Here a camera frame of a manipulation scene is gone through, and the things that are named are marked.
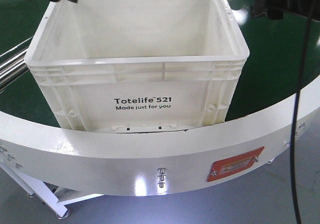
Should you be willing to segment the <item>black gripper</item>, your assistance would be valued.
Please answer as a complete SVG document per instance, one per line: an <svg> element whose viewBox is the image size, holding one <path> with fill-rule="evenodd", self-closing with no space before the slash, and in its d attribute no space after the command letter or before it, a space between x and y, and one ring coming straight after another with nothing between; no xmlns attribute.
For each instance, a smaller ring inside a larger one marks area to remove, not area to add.
<svg viewBox="0 0 320 224"><path fill-rule="evenodd" d="M271 20L283 18L284 13L308 17L313 10L311 19L320 20L320 0L254 0L251 6L252 19L268 17Z"/></svg>

